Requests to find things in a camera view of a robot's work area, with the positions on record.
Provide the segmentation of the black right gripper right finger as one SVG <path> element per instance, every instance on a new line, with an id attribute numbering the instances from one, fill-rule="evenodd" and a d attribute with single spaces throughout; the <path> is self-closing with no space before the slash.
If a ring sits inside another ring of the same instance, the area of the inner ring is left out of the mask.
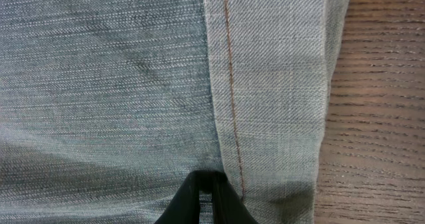
<path id="1" fill-rule="evenodd" d="M 224 173 L 201 171 L 201 191 L 212 195 L 214 224 L 258 224 Z"/>

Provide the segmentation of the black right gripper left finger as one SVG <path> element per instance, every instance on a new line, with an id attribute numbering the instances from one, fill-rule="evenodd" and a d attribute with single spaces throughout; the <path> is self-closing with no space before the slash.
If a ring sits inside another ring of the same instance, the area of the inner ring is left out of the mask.
<path id="1" fill-rule="evenodd" d="M 191 172 L 155 224 L 199 224 L 199 172 Z"/>

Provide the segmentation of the light blue denim shorts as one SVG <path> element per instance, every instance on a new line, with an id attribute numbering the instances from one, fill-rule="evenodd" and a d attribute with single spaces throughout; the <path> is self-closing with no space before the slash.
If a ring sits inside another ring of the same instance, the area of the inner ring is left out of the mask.
<path id="1" fill-rule="evenodd" d="M 154 223 L 192 171 L 312 223 L 349 0 L 1 0 L 1 222 Z"/>

